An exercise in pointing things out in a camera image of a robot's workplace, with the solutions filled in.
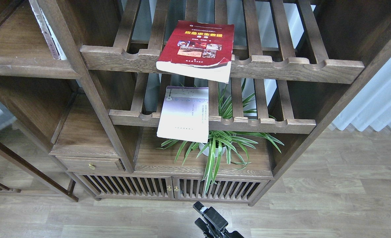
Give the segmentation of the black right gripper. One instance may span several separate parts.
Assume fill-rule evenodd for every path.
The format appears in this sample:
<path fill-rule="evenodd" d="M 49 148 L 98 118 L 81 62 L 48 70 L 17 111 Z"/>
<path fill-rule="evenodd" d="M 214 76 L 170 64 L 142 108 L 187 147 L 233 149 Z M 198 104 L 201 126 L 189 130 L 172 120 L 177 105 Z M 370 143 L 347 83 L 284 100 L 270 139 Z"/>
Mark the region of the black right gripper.
<path fill-rule="evenodd" d="M 221 214 L 219 214 L 213 207 L 207 208 L 201 202 L 197 201 L 193 208 L 202 215 L 201 218 L 195 221 L 195 224 L 202 230 L 205 238 L 244 238 L 238 231 L 229 232 L 226 229 L 228 225 Z"/>

